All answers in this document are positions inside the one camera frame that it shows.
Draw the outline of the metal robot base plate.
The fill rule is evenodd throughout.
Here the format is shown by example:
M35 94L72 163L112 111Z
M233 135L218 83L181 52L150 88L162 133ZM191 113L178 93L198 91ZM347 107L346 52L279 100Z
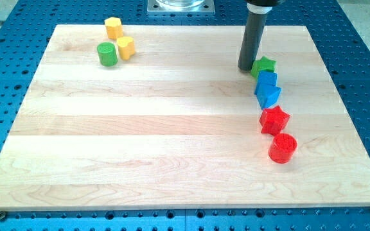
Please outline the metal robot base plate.
M148 15L213 15L213 0L146 0Z

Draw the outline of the black robot arm end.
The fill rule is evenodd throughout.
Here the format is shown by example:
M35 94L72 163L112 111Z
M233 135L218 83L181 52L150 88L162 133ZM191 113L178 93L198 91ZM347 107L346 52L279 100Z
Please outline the black robot arm end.
M264 15L271 11L275 6L285 2L285 0L246 0L247 8L251 13Z

